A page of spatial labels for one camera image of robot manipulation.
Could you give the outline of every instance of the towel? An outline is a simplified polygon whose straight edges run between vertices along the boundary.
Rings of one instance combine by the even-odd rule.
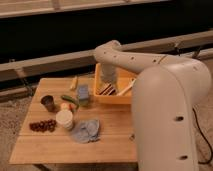
[[[97,119],[79,122],[71,131],[76,142],[89,143],[99,140],[100,123]]]

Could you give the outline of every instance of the gray floor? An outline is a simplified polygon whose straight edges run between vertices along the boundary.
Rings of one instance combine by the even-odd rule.
[[[213,60],[205,61],[213,73]],[[0,103],[0,171],[37,171],[38,169],[31,165],[9,165],[9,157],[16,141],[21,124],[25,118],[31,98]],[[208,96],[196,107],[199,122],[203,132],[213,145],[213,87]],[[197,133],[196,142],[199,160],[204,160],[209,156],[209,150]],[[130,171],[134,170],[131,164],[84,164],[84,165],[48,165],[54,171],[65,170],[104,170],[104,171]],[[200,171],[213,171],[213,162],[211,165],[200,165]]]

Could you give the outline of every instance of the green vegetable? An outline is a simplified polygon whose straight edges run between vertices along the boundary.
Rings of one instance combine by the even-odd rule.
[[[61,98],[63,100],[66,100],[68,102],[73,103],[76,106],[76,110],[78,110],[78,108],[79,108],[79,102],[76,99],[74,99],[74,98],[72,98],[71,96],[68,96],[68,95],[61,95]]]

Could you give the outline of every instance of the white cup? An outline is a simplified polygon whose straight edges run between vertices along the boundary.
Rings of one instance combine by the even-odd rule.
[[[66,128],[71,130],[73,128],[73,113],[70,110],[63,109],[56,114],[56,122]]]

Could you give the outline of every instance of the yellow bin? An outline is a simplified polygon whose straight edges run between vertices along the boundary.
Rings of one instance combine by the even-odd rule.
[[[100,63],[96,64],[95,68],[95,83],[93,95],[100,102],[105,104],[130,104],[131,103],[131,90],[124,94],[123,96],[116,95],[99,95],[99,90],[102,85],[100,79]],[[117,88],[120,92],[125,87],[129,85],[132,79],[136,78],[136,74],[128,72],[124,69],[117,68],[118,79],[117,79]]]

